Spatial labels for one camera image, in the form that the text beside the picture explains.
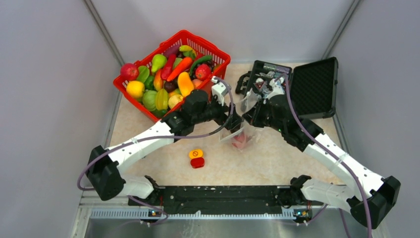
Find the clear zip top bag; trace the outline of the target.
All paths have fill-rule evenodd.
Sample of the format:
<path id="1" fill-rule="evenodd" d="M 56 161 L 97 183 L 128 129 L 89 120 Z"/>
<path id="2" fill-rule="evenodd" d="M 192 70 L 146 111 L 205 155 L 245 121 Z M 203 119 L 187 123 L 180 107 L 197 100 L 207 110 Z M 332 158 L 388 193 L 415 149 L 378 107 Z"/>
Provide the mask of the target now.
<path id="1" fill-rule="evenodd" d="M 256 93 L 254 93 L 253 91 L 248 91 L 245 93 L 245 97 L 238 101 L 235 102 L 235 108 L 236 108 L 236 112 L 239 116 L 241 116 L 242 114 L 248 112 L 251 110 L 251 108 L 253 106 L 256 105 L 258 99 L 260 99 L 261 96 L 258 96 Z M 253 127 L 251 125 L 249 125 L 244 119 L 243 119 L 243 123 L 241 128 L 234 133 L 229 132 L 226 129 L 223 129 L 219 132 L 219 142 L 220 143 L 224 143 L 224 144 L 230 144 L 232 145 L 232 138 L 235 135 L 240 134 L 241 132 L 245 132 L 248 133 L 249 135 L 252 135 L 253 138 L 252 140 L 247 144 L 247 147 L 249 147 L 253 142 L 259 140 L 259 130 L 257 127 Z"/>

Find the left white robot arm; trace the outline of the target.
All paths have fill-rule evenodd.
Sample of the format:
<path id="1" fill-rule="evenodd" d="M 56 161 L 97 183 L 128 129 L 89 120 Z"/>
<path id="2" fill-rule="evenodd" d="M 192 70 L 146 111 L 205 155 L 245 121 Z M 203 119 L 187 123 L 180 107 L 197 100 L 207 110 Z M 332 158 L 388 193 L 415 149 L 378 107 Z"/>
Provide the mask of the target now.
<path id="1" fill-rule="evenodd" d="M 117 196 L 134 195 L 147 205 L 158 201 L 159 192 L 151 180 L 146 177 L 130 178 L 124 172 L 138 160 L 148 154 L 181 139 L 196 139 L 192 135 L 194 127 L 208 121 L 214 121 L 218 128 L 204 134 L 213 135 L 223 128 L 232 132 L 241 126 L 241 119 L 235 110 L 235 104 L 227 105 L 224 97 L 233 97 L 230 85 L 214 76 L 211 81 L 211 95 L 204 90 L 193 90 L 184 100 L 181 108 L 165 115 L 146 131 L 117 146 L 104 148 L 97 146 L 91 150 L 88 164 L 81 176 L 86 176 L 102 201 Z"/>

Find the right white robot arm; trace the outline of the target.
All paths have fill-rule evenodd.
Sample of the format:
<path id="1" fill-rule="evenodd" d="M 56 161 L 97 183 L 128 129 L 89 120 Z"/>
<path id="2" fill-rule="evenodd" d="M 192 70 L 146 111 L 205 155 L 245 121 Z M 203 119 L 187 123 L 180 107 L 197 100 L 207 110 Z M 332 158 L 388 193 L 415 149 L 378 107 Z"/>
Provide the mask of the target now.
<path id="1" fill-rule="evenodd" d="M 290 197 L 296 204 L 319 201 L 350 213 L 361 225 L 376 229 L 395 206 L 401 183 L 369 170 L 341 149 L 312 120 L 296 121 L 286 95 L 263 98 L 248 92 L 239 103 L 240 114 L 255 127 L 278 131 L 291 146 L 322 163 L 343 185 L 301 175 L 291 180 Z"/>

